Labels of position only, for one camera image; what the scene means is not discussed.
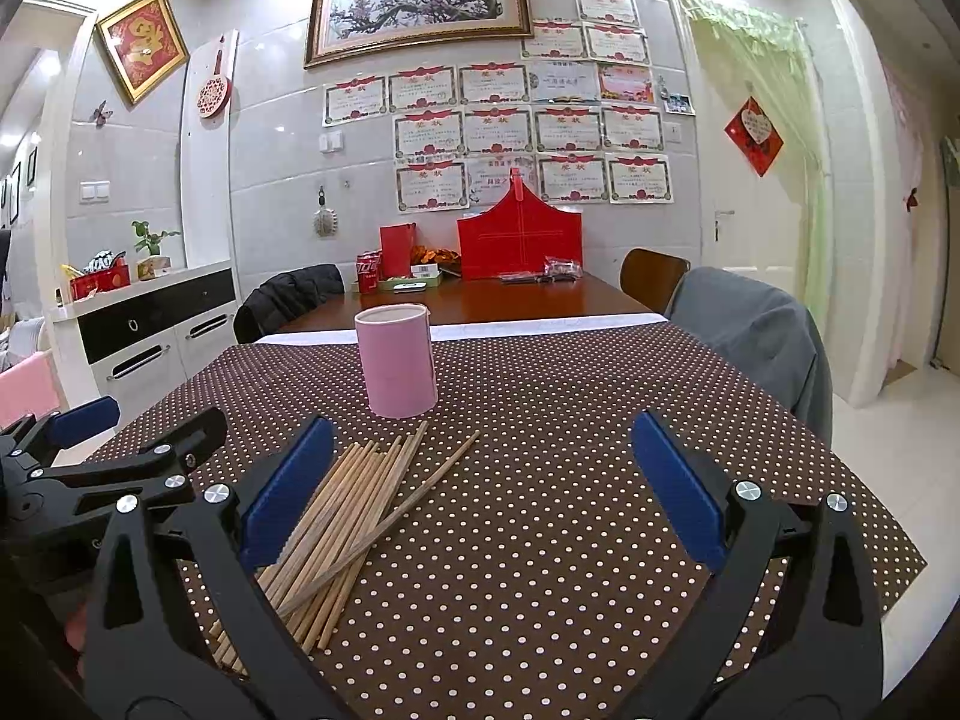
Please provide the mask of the pink stool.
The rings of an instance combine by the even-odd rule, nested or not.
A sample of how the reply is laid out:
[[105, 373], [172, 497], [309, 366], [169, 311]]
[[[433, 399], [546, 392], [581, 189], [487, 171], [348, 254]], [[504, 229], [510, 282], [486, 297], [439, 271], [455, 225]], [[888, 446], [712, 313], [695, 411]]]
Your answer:
[[50, 351], [37, 351], [0, 374], [0, 424], [11, 426], [23, 416], [43, 416], [64, 406]]

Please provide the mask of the white black sideboard cabinet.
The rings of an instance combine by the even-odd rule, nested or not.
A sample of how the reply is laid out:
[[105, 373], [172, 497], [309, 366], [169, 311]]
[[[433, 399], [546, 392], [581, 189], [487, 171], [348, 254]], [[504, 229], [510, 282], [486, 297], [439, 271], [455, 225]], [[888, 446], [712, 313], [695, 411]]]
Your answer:
[[68, 405], [109, 395], [124, 424], [236, 343], [239, 301], [228, 260], [172, 271], [47, 314]]

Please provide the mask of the small green potted plant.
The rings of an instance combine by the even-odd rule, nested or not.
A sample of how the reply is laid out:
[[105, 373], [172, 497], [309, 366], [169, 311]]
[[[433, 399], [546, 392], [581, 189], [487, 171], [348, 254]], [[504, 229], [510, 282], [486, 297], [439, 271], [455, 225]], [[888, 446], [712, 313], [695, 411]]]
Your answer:
[[137, 262], [137, 278], [140, 281], [153, 280], [161, 273], [171, 270], [171, 259], [161, 254], [163, 242], [167, 239], [178, 238], [179, 231], [155, 232], [149, 227], [148, 221], [133, 220], [132, 229], [135, 232], [135, 252], [140, 255]]

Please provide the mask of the brown polka dot tablecloth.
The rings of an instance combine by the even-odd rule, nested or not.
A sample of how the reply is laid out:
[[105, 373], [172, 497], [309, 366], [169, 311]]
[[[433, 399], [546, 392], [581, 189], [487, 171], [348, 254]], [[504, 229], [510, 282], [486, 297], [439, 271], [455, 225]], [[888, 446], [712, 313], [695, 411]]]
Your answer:
[[431, 494], [374, 546], [314, 665], [363, 718], [602, 718], [669, 645], [708, 574], [641, 476], [641, 411], [779, 499], [841, 493], [891, 608], [923, 556], [843, 461], [670, 323], [443, 341], [438, 405], [389, 421], [349, 344], [240, 344], [116, 434], [132, 454], [205, 408], [228, 419], [199, 483], [235, 483], [309, 416], [340, 447], [420, 433]]

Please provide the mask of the black jacket on chair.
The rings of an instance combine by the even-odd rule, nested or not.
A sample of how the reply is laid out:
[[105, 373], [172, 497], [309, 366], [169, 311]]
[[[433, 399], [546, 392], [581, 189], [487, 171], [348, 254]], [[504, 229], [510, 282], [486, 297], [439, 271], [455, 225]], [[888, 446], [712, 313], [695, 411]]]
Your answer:
[[343, 296], [343, 278], [333, 263], [278, 273], [257, 286], [239, 306], [233, 322], [239, 343], [256, 343], [306, 316], [332, 296]]

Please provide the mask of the hanging round brush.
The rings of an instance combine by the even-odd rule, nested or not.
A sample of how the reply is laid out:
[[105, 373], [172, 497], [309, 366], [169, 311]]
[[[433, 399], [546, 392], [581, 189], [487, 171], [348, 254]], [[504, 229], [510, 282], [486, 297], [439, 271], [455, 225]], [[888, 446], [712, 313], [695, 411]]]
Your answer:
[[314, 232], [318, 238], [331, 238], [337, 234], [338, 218], [332, 208], [327, 205], [325, 188], [317, 189], [317, 210], [314, 213]]

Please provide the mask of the pink cylindrical holder cup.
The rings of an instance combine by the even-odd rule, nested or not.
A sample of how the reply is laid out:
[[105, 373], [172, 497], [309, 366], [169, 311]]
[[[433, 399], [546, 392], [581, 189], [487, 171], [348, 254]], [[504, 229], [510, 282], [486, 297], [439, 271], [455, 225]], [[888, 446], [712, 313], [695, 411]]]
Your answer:
[[361, 310], [355, 332], [368, 403], [376, 416], [415, 418], [436, 405], [438, 383], [425, 304]]

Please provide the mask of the brown wooden chair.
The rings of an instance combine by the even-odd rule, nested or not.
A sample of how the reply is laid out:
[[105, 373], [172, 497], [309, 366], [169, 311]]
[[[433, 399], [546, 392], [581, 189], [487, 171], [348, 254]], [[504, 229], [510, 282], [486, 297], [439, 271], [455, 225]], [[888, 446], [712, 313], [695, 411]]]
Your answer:
[[663, 314], [690, 262], [654, 250], [631, 249], [620, 268], [620, 289], [647, 309]]

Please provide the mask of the red gold framed picture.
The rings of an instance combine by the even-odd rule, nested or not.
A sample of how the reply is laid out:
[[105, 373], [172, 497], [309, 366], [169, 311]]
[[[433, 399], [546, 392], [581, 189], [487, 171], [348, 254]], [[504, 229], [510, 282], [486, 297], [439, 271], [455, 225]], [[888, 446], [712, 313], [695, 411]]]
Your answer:
[[132, 0], [101, 18], [94, 29], [114, 80], [131, 106], [189, 60], [169, 0]]

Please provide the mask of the small red box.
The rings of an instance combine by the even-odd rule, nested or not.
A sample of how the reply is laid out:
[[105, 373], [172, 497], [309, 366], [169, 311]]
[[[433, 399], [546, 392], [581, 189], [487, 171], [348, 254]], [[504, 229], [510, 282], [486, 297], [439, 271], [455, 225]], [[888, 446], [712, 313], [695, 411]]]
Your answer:
[[407, 278], [416, 246], [416, 224], [404, 223], [382, 226], [381, 268], [384, 278]]

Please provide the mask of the snack packet on table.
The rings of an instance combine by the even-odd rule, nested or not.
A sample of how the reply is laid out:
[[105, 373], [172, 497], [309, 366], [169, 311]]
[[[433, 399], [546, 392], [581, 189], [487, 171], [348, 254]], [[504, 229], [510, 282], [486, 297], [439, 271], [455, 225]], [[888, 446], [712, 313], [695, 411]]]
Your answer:
[[544, 278], [551, 283], [574, 283], [583, 277], [583, 266], [576, 260], [547, 257]]

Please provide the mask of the red gift bag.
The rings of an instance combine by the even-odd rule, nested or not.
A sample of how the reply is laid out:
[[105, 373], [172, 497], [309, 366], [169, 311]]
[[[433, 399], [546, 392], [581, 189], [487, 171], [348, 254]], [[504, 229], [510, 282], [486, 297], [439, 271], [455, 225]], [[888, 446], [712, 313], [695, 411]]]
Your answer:
[[517, 169], [508, 190], [487, 210], [457, 222], [460, 276], [498, 280], [509, 273], [542, 273], [551, 260], [583, 265], [583, 218], [540, 200]]

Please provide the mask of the red diamond door decoration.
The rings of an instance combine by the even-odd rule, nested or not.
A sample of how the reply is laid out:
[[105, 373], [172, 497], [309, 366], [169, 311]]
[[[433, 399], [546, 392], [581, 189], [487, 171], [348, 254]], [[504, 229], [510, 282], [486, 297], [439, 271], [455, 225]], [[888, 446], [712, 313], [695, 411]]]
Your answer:
[[748, 98], [743, 103], [724, 127], [724, 132], [740, 149], [758, 177], [766, 176], [784, 145], [770, 117], [754, 98]]

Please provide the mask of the plum blossom framed painting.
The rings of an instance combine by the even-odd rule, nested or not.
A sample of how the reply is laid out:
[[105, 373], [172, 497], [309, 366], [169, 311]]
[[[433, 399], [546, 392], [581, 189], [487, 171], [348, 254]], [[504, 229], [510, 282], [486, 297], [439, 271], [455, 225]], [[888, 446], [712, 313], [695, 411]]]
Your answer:
[[313, 0], [304, 65], [413, 46], [529, 37], [529, 0]]

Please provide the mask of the red round wall ornament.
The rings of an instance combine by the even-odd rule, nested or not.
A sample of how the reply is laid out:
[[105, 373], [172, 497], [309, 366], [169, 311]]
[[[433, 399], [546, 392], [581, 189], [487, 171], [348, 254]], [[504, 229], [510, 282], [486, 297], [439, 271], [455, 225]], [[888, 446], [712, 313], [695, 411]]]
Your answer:
[[202, 119], [212, 119], [224, 108], [231, 94], [231, 82], [228, 76], [223, 73], [223, 55], [224, 55], [224, 37], [218, 41], [217, 55], [213, 64], [212, 75], [206, 78], [205, 82], [197, 93], [197, 112]]

